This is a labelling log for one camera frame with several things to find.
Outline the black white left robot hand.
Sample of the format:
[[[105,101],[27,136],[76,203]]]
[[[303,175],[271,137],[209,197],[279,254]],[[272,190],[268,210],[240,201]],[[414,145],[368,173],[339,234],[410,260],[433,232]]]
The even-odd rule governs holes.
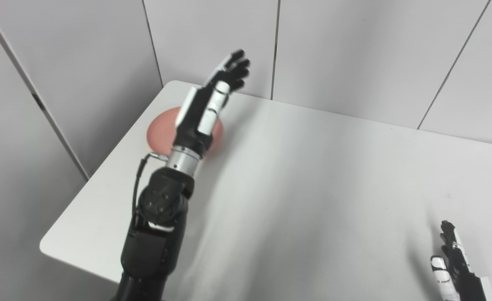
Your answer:
[[[177,114],[173,146],[204,157],[213,144],[213,129],[232,93],[243,88],[250,60],[238,49],[220,63],[198,88],[191,88]]]

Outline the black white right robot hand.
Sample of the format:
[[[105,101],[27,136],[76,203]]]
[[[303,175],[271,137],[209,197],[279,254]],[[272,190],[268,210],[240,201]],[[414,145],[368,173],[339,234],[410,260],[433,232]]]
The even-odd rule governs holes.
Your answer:
[[[456,227],[448,220],[441,222],[440,238],[443,256],[431,256],[431,270],[443,301],[492,301],[488,277],[479,277],[469,264],[464,244]]]

